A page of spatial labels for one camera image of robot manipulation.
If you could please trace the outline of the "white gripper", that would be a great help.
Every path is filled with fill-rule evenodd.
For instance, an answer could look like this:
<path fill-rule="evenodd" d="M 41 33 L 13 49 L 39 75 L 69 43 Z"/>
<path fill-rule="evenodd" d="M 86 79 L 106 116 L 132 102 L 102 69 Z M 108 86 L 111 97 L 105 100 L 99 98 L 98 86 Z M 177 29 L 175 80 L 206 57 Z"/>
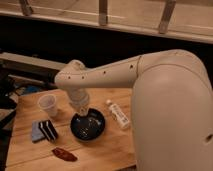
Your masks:
<path fill-rule="evenodd" d="M 68 92 L 70 105 L 80 115 L 86 116 L 89 110 L 89 94 L 85 89 L 71 89 Z"/>

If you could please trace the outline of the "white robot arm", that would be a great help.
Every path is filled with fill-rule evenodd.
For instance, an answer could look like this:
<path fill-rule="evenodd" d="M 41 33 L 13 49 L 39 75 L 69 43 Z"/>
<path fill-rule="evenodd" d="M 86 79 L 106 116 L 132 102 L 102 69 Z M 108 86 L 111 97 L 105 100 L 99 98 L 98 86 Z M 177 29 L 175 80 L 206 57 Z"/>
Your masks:
<path fill-rule="evenodd" d="M 161 51 L 93 69 L 72 60 L 57 73 L 55 84 L 82 114 L 89 87 L 132 90 L 138 171 L 213 171 L 213 88 L 193 53 Z"/>

